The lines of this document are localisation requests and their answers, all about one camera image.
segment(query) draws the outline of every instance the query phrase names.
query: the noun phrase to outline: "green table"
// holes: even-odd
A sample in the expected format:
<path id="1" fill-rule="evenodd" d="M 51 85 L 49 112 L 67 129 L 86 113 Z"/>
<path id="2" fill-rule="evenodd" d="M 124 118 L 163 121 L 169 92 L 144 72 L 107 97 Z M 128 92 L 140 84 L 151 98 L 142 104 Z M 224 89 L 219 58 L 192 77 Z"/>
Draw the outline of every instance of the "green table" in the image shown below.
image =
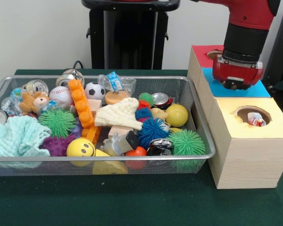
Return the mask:
<path id="1" fill-rule="evenodd" d="M 64 70 L 18 70 L 61 74 Z M 83 74 L 107 71 L 82 70 Z M 186 75 L 187 71 L 117 71 Z M 283 175 L 276 189 L 216 190 L 198 174 L 0 178 L 0 226 L 283 226 Z"/>

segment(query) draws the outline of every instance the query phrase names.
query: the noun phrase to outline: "white wall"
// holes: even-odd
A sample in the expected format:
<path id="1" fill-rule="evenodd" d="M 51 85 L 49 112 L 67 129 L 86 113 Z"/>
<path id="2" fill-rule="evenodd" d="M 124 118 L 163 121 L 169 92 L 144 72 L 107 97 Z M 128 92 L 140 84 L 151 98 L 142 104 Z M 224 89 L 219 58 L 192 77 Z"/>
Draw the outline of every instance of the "white wall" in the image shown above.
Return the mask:
<path id="1" fill-rule="evenodd" d="M 182 0 L 169 12 L 164 69 L 187 69 L 191 45 L 223 44 L 226 7 Z M 267 43 L 272 45 L 283 14 L 283 0 Z M 16 69 L 62 69 L 81 60 L 91 67 L 89 10 L 80 0 L 0 0 L 0 79 Z M 262 60 L 270 52 L 264 49 Z"/>

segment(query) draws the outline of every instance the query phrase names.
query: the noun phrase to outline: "cord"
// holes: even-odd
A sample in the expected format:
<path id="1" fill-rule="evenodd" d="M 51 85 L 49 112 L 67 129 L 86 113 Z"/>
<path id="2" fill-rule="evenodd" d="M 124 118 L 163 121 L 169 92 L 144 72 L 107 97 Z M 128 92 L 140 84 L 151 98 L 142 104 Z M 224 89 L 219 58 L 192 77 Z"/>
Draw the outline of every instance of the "cord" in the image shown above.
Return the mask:
<path id="1" fill-rule="evenodd" d="M 79 61 L 79 60 L 77 60 L 77 61 L 75 62 L 74 66 L 73 66 L 72 68 L 75 69 L 75 67 L 76 67 L 77 64 L 80 64 L 81 68 L 84 69 L 82 62 Z"/>

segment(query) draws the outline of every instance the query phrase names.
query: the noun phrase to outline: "green spiky ball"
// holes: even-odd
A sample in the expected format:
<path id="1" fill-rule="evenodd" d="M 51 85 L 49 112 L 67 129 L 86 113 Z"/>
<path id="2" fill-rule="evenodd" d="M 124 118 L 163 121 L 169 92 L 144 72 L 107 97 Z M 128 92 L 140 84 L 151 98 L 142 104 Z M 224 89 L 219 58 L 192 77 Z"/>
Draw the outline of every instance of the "green spiky ball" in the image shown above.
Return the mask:
<path id="1" fill-rule="evenodd" d="M 173 133 L 169 137 L 174 144 L 174 155 L 203 155 L 206 147 L 202 138 L 194 131 L 186 130 Z M 196 173 L 205 162 L 200 160 L 175 160 L 172 165 L 179 172 Z"/>
<path id="2" fill-rule="evenodd" d="M 75 117 L 61 109 L 49 110 L 40 115 L 39 123 L 51 129 L 52 137 L 66 138 L 70 130 L 75 127 Z"/>
<path id="3" fill-rule="evenodd" d="M 154 105 L 154 98 L 149 93 L 141 93 L 139 99 L 147 101 L 151 107 Z"/>

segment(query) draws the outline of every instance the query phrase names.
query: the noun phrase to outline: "purple spiky ball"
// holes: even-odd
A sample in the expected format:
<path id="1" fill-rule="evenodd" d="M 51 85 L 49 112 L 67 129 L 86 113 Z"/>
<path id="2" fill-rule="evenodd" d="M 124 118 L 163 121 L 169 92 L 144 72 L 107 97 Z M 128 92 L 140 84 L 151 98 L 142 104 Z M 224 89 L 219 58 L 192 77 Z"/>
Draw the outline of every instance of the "purple spiky ball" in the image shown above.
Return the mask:
<path id="1" fill-rule="evenodd" d="M 44 140 L 40 148 L 47 149 L 50 156 L 66 156 L 67 147 L 74 139 L 74 134 L 70 134 L 66 138 L 57 138 L 57 136 L 48 137 Z"/>

